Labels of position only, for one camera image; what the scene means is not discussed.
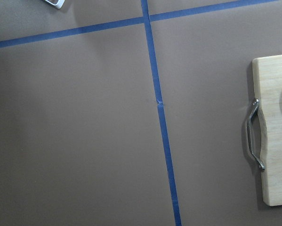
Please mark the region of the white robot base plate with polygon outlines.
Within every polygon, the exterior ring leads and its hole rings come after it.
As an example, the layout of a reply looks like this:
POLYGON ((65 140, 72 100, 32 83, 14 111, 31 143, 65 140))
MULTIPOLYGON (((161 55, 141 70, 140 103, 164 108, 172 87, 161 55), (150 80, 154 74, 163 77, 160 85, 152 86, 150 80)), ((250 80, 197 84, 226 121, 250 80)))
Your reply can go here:
POLYGON ((56 9, 61 9, 65 2, 65 0, 44 0, 44 1, 56 9))

